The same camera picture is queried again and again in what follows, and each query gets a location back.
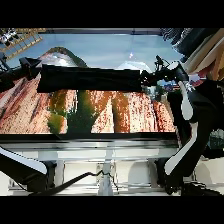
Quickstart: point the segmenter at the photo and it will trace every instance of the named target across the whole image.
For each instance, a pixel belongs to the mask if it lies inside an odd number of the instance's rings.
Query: glass surface
[[[168,62],[182,56],[160,36],[44,34],[43,41],[8,62],[40,57],[42,64],[155,70],[156,55]],[[22,78],[0,93],[0,134],[175,132],[166,102],[145,93],[60,90],[37,93],[41,75]]]

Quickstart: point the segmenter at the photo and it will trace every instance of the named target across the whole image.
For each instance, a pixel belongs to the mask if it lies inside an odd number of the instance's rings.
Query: rock formation image
[[[87,67],[63,47],[39,59],[42,64]],[[37,93],[41,75],[0,93],[0,134],[174,132],[166,106],[145,93],[60,90]]]

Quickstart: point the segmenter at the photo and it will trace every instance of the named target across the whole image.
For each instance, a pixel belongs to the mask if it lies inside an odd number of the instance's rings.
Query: screen displaying landscape
[[[88,67],[62,47],[51,48],[42,63]],[[167,106],[145,93],[60,90],[37,93],[40,74],[22,78],[0,93],[0,134],[175,132]]]

